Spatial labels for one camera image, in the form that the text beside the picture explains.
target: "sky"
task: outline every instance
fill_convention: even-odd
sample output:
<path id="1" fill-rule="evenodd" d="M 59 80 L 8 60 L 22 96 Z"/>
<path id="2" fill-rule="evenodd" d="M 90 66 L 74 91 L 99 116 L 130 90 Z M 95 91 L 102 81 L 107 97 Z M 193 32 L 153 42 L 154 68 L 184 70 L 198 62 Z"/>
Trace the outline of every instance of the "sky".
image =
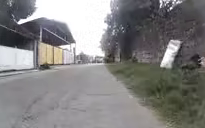
<path id="1" fill-rule="evenodd" d="M 103 55 L 100 40 L 110 0 L 37 0 L 36 7 L 36 12 L 21 23 L 39 17 L 65 22 L 76 40 L 77 54 Z"/>

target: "weeds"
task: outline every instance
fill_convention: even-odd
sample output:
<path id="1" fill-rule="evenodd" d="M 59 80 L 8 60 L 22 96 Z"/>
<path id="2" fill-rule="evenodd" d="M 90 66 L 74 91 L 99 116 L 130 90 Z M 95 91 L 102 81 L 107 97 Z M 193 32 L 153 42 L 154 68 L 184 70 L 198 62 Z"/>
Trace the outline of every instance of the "weeds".
<path id="1" fill-rule="evenodd" d="M 109 65 L 127 87 L 179 128 L 205 128 L 205 72 L 156 65 Z"/>
<path id="2" fill-rule="evenodd" d="M 45 63 L 40 66 L 40 70 L 48 70 L 51 69 L 50 65 L 48 63 Z"/>

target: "white wall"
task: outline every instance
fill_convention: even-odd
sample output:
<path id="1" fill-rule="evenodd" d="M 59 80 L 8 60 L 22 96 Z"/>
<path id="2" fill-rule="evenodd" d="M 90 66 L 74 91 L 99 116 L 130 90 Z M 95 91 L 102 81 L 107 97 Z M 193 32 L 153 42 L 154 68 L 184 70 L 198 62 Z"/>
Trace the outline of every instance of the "white wall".
<path id="1" fill-rule="evenodd" d="M 0 71 L 34 68 L 33 51 L 0 46 Z"/>
<path id="2" fill-rule="evenodd" d="M 70 51 L 64 51 L 64 64 L 74 64 L 74 54 Z"/>

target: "warehouse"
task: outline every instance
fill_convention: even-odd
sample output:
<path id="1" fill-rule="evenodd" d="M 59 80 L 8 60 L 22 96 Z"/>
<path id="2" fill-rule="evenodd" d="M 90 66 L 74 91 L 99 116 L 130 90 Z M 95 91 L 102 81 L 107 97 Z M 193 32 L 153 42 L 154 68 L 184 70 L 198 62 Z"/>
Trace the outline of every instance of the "warehouse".
<path id="1" fill-rule="evenodd" d="M 33 69 L 38 37 L 0 12 L 0 71 Z"/>
<path id="2" fill-rule="evenodd" d="M 46 63 L 61 65 L 75 62 L 75 51 L 72 52 L 71 49 L 67 51 L 59 47 L 64 45 L 70 45 L 71 47 L 71 44 L 75 43 L 65 23 L 47 18 L 38 18 L 23 23 L 22 26 L 39 37 L 38 65 Z"/>

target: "road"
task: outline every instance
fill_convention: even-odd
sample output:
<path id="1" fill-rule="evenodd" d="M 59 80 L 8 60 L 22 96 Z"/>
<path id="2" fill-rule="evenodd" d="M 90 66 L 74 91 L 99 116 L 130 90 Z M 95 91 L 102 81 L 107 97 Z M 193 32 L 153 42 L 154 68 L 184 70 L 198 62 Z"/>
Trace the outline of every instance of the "road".
<path id="1" fill-rule="evenodd" d="M 0 78 L 0 128 L 164 128 L 104 65 Z"/>

